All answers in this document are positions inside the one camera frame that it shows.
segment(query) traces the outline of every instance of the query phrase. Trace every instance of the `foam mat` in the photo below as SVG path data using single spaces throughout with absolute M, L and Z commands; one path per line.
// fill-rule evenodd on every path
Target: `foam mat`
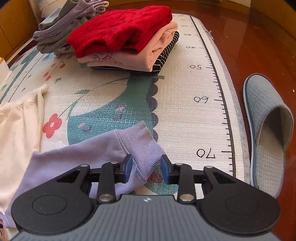
M 27 51 L 10 68 L 0 101 L 13 101 L 45 82 L 44 124 L 61 118 L 52 135 L 43 133 L 41 152 L 81 142 L 144 120 L 172 163 L 206 165 L 249 182 L 242 113 L 227 68 L 208 31 L 189 15 L 173 14 L 180 38 L 159 75 L 90 69 L 73 54 L 60 57 Z M 159 167 L 136 194 L 176 194 Z M 197 198 L 203 197 L 196 185 Z

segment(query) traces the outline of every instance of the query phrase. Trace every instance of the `folded clothes stack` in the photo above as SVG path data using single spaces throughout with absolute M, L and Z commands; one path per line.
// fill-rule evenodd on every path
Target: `folded clothes stack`
M 41 53 L 52 53 L 67 45 L 70 33 L 88 20 L 105 12 L 109 2 L 102 0 L 67 0 L 38 26 L 33 34 Z
M 172 18 L 166 6 L 114 10 L 75 29 L 67 43 L 88 67 L 158 74 L 179 39 Z

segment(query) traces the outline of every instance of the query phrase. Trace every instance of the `logo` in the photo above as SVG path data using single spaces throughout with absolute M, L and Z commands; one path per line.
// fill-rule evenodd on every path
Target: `logo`
M 149 197 L 147 197 L 147 198 L 144 198 L 143 199 L 145 202 L 150 202 L 150 201 L 152 201 L 152 199 L 151 198 L 149 198 Z

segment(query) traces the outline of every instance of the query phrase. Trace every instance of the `gray folded garment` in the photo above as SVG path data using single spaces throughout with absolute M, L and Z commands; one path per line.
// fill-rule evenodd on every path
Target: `gray folded garment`
M 57 8 L 51 15 L 49 15 L 46 19 L 44 19 L 39 25 L 39 30 L 44 30 L 53 26 L 57 21 L 59 21 L 62 17 L 64 17 L 68 12 L 72 10 L 77 4 L 79 0 L 67 0 L 63 7 Z
M 104 12 L 107 6 L 109 6 L 109 2 L 107 1 L 90 0 L 89 2 L 85 2 L 85 0 L 80 0 L 70 12 L 53 26 L 45 30 L 36 31 L 33 34 L 33 39 L 40 41 L 41 39 L 54 36 L 70 25 L 74 19 L 90 16 L 94 17 L 98 13 Z
M 60 33 L 47 37 L 45 39 L 42 39 L 37 44 L 37 50 L 40 51 L 40 53 L 52 53 L 55 50 L 63 47 L 67 43 L 67 39 L 71 32 L 81 26 L 82 24 L 86 23 L 90 17 L 83 17 L 81 19 L 75 19 L 72 24 L 67 26 L 64 30 L 62 30 Z
M 67 53 L 74 53 L 74 49 L 72 48 L 71 45 L 65 45 L 54 51 L 55 56 L 60 56 Z

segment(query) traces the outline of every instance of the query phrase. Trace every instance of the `red flower print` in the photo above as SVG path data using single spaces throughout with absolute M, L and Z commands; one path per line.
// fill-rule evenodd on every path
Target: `red flower print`
M 49 122 L 45 123 L 42 131 L 46 134 L 47 138 L 51 138 L 54 134 L 54 131 L 60 128 L 61 125 L 62 119 L 58 118 L 57 114 L 55 113 L 49 118 Z
M 163 183 L 163 176 L 159 173 L 157 173 L 156 171 L 154 171 L 150 177 L 148 178 L 148 180 L 155 182 L 155 183 Z
M 115 111 L 119 111 L 119 110 L 123 110 L 123 109 L 124 109 L 124 106 L 120 106 Z

